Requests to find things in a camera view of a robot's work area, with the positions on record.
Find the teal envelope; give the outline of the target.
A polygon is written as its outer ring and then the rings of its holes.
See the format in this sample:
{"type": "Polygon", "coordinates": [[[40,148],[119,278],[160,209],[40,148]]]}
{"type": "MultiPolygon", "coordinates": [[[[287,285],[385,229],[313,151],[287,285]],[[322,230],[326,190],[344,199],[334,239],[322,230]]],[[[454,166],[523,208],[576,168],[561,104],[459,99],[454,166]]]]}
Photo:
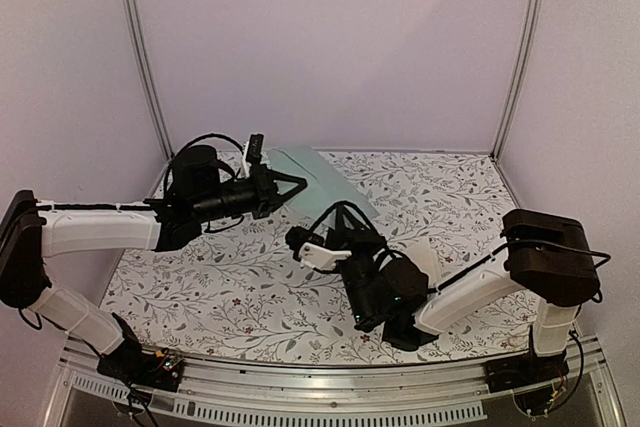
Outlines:
{"type": "Polygon", "coordinates": [[[346,200],[357,205],[370,220],[380,215],[368,198],[312,147],[272,148],[266,158],[273,170],[307,181],[307,187],[280,208],[282,214],[311,222],[335,202],[346,200]]]}

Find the beige letter paper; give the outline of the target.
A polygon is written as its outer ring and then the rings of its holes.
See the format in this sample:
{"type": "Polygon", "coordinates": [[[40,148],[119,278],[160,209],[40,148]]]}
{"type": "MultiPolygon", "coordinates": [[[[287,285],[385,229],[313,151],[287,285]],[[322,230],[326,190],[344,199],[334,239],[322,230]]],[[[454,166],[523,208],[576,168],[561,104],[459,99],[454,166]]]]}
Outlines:
{"type": "Polygon", "coordinates": [[[428,276],[430,288],[434,288],[440,283],[442,280],[441,264],[428,238],[421,238],[411,243],[401,252],[407,255],[418,269],[428,276]]]}

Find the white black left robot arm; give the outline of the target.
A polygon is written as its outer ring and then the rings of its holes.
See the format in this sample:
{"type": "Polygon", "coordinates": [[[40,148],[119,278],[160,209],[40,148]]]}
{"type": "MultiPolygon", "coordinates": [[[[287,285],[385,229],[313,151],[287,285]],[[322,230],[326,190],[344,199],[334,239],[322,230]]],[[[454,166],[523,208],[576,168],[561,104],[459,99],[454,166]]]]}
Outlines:
{"type": "Polygon", "coordinates": [[[124,322],[45,272],[50,257],[76,252],[184,248],[213,221],[270,216],[307,186],[305,179],[271,169],[261,138],[242,148],[233,169],[209,145],[184,147],[169,163],[159,199],[125,204],[59,204],[30,190],[14,195],[1,221],[1,301],[29,310],[109,356],[128,381],[148,373],[148,359],[124,322]]]}

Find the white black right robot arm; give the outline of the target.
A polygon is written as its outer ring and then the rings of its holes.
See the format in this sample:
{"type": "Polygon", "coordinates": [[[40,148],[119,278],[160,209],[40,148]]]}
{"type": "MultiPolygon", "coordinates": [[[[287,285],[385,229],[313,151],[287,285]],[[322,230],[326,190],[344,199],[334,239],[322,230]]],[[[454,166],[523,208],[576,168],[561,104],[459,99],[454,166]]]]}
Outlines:
{"type": "Polygon", "coordinates": [[[402,351],[434,342],[474,311],[519,291],[539,300],[528,329],[527,351],[489,375],[520,376],[537,383],[568,372],[566,348],[580,307],[601,298],[599,268],[610,257],[592,250],[574,219],[514,209],[502,219],[501,243],[444,280],[425,267],[428,256],[392,248],[355,204],[338,201],[322,215],[333,223],[323,235],[316,220],[293,228],[287,243],[302,265],[340,276],[355,329],[382,327],[383,339],[402,351]]]}

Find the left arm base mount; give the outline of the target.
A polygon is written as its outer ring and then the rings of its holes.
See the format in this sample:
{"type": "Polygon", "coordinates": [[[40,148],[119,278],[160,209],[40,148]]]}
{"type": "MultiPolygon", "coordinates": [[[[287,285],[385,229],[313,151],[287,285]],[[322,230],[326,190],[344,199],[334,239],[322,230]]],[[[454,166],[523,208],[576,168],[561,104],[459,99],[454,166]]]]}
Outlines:
{"type": "Polygon", "coordinates": [[[113,317],[122,329],[123,342],[112,353],[100,355],[97,372],[125,385],[177,392],[184,358],[168,348],[145,352],[128,324],[116,314],[113,317]]]}

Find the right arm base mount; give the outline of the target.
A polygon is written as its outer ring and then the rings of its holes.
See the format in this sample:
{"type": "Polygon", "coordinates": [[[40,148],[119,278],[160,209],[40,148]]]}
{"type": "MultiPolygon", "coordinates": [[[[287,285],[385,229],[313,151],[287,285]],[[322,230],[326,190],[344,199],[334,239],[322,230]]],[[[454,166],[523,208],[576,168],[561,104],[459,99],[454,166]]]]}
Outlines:
{"type": "Polygon", "coordinates": [[[483,364],[484,382],[491,393],[509,391],[547,382],[569,373],[566,351],[538,356],[533,349],[525,353],[489,360],[483,364]]]}

